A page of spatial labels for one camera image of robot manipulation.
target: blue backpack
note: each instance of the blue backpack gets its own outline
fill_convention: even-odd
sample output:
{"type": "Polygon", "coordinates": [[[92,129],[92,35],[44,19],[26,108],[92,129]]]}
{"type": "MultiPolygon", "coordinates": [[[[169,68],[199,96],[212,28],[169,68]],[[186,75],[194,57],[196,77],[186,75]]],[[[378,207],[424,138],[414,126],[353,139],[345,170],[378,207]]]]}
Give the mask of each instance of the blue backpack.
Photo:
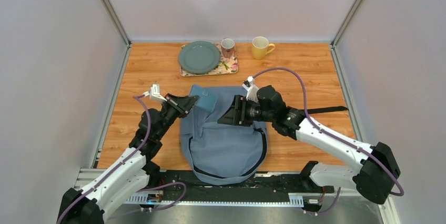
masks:
{"type": "Polygon", "coordinates": [[[212,113],[194,107],[181,119],[181,149],[198,179],[212,185],[240,183],[254,174],[268,149],[267,126],[255,121],[250,127],[218,124],[234,95],[246,95],[238,86],[206,88],[218,96],[212,113]]]}

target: cup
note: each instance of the cup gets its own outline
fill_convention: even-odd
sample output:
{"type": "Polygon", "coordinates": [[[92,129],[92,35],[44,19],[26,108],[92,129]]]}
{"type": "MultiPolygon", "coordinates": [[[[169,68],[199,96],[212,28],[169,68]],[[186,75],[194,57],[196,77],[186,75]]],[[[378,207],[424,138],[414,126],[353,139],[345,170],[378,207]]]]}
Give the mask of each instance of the cup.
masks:
{"type": "Polygon", "coordinates": [[[223,39],[220,42],[220,47],[224,58],[230,58],[236,53],[236,43],[232,39],[223,39]]]}
{"type": "Polygon", "coordinates": [[[275,48],[275,44],[270,44],[269,41],[263,36],[258,36],[252,40],[252,56],[255,59],[263,59],[275,48]]]}

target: gray wall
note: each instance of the gray wall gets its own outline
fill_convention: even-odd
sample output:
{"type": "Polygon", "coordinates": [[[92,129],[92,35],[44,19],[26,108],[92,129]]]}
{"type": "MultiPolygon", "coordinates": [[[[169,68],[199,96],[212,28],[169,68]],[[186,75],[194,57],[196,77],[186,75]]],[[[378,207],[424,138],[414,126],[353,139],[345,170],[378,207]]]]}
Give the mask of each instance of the gray wall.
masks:
{"type": "Polygon", "coordinates": [[[55,223],[125,46],[100,0],[0,0],[0,223],[55,223]]]}
{"type": "Polygon", "coordinates": [[[401,223],[444,223],[446,0],[365,0],[338,48],[363,136],[399,162],[401,223]]]}
{"type": "Polygon", "coordinates": [[[332,40],[354,0],[110,1],[135,40],[332,40]]]}

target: black strap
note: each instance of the black strap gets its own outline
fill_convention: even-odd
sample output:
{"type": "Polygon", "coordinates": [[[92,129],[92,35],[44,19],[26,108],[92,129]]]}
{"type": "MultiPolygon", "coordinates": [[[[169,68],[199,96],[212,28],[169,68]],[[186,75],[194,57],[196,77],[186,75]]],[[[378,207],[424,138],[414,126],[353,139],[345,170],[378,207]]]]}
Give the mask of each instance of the black strap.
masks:
{"type": "Polygon", "coordinates": [[[345,106],[307,109],[309,114],[330,113],[330,112],[338,112],[338,111],[346,111],[346,110],[348,110],[348,108],[345,106]]]}

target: metal base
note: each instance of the metal base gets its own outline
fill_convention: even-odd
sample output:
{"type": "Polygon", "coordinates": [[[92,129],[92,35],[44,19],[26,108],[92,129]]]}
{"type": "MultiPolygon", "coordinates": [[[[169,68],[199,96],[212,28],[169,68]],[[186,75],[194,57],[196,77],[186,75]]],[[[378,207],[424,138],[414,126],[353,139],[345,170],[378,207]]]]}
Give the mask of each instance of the metal base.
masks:
{"type": "MultiPolygon", "coordinates": [[[[81,169],[75,184],[80,189],[97,179],[104,169],[81,169]]],[[[182,181],[188,185],[189,194],[178,203],[180,206],[237,206],[237,207],[292,207],[300,208],[318,199],[321,194],[318,190],[301,186],[287,186],[285,190],[280,184],[287,184],[299,178],[296,172],[261,172],[240,184],[230,187],[212,186],[199,181],[192,171],[162,171],[161,177],[166,181],[182,181]]],[[[334,195],[333,187],[326,187],[327,195],[334,195]]],[[[150,205],[168,205],[177,199],[181,190],[165,190],[153,192],[140,192],[130,196],[124,204],[147,205],[148,195],[162,194],[163,201],[150,202],[150,205]]]]}
{"type": "MultiPolygon", "coordinates": [[[[333,197],[324,200],[325,207],[331,205],[333,197]]],[[[138,209],[137,206],[122,205],[113,216],[138,209]]],[[[156,223],[156,224],[228,224],[228,223],[274,223],[274,224],[386,224],[377,205],[361,197],[341,197],[335,210],[319,216],[304,214],[298,208],[282,207],[206,207],[175,206],[152,213],[133,213],[110,220],[107,224],[156,223]]]]}

